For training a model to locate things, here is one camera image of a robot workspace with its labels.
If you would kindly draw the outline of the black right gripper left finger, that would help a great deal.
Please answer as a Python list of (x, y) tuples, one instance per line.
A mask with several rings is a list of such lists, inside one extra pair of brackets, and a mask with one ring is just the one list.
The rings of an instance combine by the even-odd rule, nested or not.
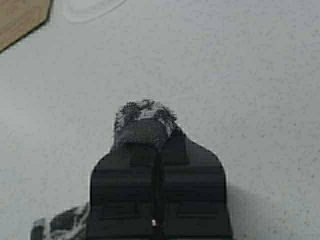
[(90, 177), (88, 240), (153, 239), (157, 158), (152, 146), (128, 144), (99, 160)]

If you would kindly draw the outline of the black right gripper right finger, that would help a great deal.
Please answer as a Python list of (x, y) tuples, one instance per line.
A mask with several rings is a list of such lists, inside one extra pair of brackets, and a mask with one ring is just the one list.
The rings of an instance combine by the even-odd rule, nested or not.
[(217, 155), (176, 128), (161, 157), (163, 240), (232, 240), (227, 178)]

